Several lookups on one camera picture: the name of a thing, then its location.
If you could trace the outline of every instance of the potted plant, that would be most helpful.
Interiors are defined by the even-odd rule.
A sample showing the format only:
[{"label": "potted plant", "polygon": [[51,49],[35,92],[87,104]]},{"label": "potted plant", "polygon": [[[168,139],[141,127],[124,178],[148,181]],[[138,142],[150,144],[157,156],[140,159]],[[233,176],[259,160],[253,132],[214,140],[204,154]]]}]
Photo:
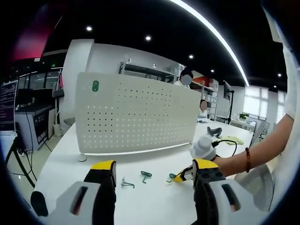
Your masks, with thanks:
[{"label": "potted plant", "polygon": [[245,113],[245,112],[240,113],[240,120],[245,120],[247,118],[247,116],[249,116],[248,113]]}]

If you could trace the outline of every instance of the white wall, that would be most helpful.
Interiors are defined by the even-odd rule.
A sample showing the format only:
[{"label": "white wall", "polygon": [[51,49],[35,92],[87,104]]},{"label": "white wall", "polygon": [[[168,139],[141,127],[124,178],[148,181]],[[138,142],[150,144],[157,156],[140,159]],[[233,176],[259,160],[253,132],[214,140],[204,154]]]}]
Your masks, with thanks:
[{"label": "white wall", "polygon": [[[234,114],[243,112],[245,88],[244,87],[231,87],[234,90],[233,105],[232,105],[232,117]],[[224,86],[220,85],[217,93],[217,114],[225,116],[229,110],[229,101],[223,98]],[[269,91],[268,98],[268,111],[267,111],[267,122],[270,123],[269,133],[273,130],[273,125],[276,123],[277,117],[277,106],[278,106],[278,94]],[[260,125],[260,120],[252,119],[256,122],[256,128]]]},{"label": "white wall", "polygon": [[133,64],[166,70],[179,68],[179,63],[164,57],[123,46],[95,44],[92,39],[72,40],[62,71],[64,98],[60,100],[60,124],[63,132],[69,128],[64,119],[75,116],[75,88],[80,72],[101,72],[118,74],[122,61],[132,60]]}]

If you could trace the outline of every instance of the black stand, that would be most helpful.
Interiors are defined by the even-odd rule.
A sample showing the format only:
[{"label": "black stand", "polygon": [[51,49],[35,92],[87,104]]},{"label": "black stand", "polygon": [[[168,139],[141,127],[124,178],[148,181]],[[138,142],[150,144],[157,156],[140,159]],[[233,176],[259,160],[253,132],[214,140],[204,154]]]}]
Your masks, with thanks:
[{"label": "black stand", "polygon": [[233,111],[233,94],[234,94],[234,91],[231,90],[229,92],[232,93],[232,95],[231,95],[231,104],[230,104],[229,117],[227,118],[228,124],[230,124],[230,121],[231,121],[231,112]]}]

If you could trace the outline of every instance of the person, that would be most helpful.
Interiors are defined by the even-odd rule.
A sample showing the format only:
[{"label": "person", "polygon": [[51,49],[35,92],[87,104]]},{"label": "person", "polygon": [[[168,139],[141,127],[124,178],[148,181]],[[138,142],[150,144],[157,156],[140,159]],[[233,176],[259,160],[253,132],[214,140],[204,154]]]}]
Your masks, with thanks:
[{"label": "person", "polygon": [[273,132],[262,142],[247,151],[229,158],[216,157],[213,161],[224,176],[229,176],[257,167],[278,157],[272,177],[274,195],[271,209],[274,209],[284,196],[297,171],[300,160],[300,66],[286,41],[281,29],[276,25],[283,43],[283,53],[287,72],[287,99],[285,115]]},{"label": "person", "polygon": [[207,118],[207,102],[204,99],[200,101],[198,118]]},{"label": "person", "polygon": [[193,78],[194,78],[194,75],[192,74],[192,71],[185,68],[180,73],[179,80],[176,81],[174,84],[184,87],[184,88],[190,88],[189,84],[192,82]]}]

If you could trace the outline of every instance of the human arm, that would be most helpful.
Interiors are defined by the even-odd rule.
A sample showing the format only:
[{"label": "human arm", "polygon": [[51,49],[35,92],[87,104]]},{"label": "human arm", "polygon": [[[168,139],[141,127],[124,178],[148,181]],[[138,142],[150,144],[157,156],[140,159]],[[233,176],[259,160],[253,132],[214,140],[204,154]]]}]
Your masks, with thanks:
[{"label": "human arm", "polygon": [[[266,139],[249,149],[251,168],[270,161],[285,149],[293,123],[293,118],[286,114]],[[229,158],[217,157],[214,162],[224,176],[244,172],[247,164],[246,151]]]}]

